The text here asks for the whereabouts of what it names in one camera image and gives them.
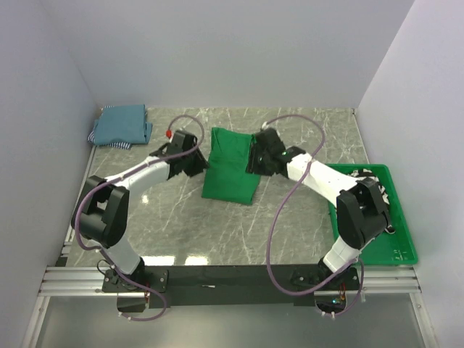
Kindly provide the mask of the green tank top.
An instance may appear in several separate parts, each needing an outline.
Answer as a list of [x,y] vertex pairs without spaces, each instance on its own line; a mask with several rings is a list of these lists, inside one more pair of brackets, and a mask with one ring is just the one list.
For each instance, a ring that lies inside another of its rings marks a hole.
[[247,172],[254,137],[225,128],[211,129],[209,168],[204,177],[202,197],[251,205],[260,176]]

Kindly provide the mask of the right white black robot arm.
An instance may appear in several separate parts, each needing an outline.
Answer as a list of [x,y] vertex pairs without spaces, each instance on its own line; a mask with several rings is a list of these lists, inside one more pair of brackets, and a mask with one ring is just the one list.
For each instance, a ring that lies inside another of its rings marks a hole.
[[320,260],[318,280],[335,289],[343,280],[342,269],[392,224],[389,208],[377,182],[355,178],[313,159],[297,146],[285,147],[277,130],[268,128],[253,135],[246,171],[282,175],[313,190],[336,208],[338,234]]

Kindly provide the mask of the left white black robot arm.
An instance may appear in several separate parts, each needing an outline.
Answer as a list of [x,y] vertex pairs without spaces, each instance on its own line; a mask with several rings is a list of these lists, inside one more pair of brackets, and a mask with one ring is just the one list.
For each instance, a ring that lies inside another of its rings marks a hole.
[[91,241],[87,249],[100,251],[120,271],[125,289],[139,290],[145,281],[144,261],[125,236],[130,199],[180,173],[193,177],[207,168],[198,138],[177,130],[143,162],[106,178],[86,179],[72,216],[75,235]]

